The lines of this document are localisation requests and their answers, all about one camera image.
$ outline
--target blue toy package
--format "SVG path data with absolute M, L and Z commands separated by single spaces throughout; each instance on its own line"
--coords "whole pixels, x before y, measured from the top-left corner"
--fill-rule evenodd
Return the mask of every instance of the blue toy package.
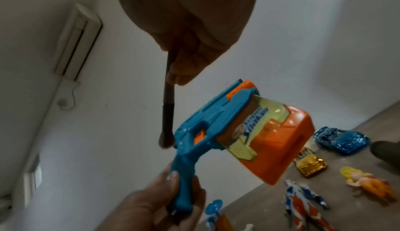
M 342 155 L 353 154 L 371 144 L 371 140 L 357 131 L 323 127 L 314 133 L 315 142 Z

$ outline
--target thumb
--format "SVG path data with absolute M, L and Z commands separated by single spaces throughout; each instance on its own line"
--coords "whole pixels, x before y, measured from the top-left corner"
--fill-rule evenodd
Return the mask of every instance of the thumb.
M 168 179 L 150 185 L 137 196 L 137 207 L 155 212 L 167 206 L 179 191 L 179 180 L 179 173 L 173 171 Z

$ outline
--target fingernail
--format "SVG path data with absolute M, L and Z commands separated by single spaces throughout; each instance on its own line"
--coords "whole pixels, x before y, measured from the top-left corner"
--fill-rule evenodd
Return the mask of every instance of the fingernail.
M 170 175 L 167 177 L 167 180 L 174 180 L 177 176 L 178 176 L 178 172 L 177 171 L 173 171 L 170 173 Z

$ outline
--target yellow toy figure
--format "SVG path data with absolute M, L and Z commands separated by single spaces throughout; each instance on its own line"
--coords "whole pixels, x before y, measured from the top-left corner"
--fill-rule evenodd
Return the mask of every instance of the yellow toy figure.
M 342 167 L 340 173 L 347 179 L 347 184 L 350 186 L 362 187 L 386 202 L 396 199 L 394 191 L 384 179 L 348 166 Z

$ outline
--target blue toy part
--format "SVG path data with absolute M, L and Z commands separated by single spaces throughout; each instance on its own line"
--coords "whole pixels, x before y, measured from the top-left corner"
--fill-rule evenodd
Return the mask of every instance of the blue toy part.
M 221 210 L 222 205 L 223 205 L 222 200 L 216 199 L 216 200 L 210 202 L 207 205 L 207 207 L 205 208 L 204 212 L 207 215 L 214 215 L 215 214 L 219 218 L 220 214 L 219 214 L 218 211 Z
M 315 142 L 342 155 L 350 155 L 371 144 L 371 140 L 357 131 L 323 127 L 314 133 Z
M 194 113 L 176 130 L 175 146 L 177 153 L 172 162 L 171 172 L 180 174 L 180 188 L 177 196 L 168 206 L 170 211 L 192 212 L 191 181 L 195 174 L 195 164 L 211 149 L 224 150 L 225 148 L 215 141 L 235 117 L 248 104 L 253 95 L 259 95 L 257 89 L 242 89 L 236 93 L 231 101 L 226 95 L 240 85 L 240 79 L 229 88 L 208 102 L 199 111 Z M 196 135 L 205 130 L 205 138 L 194 145 Z

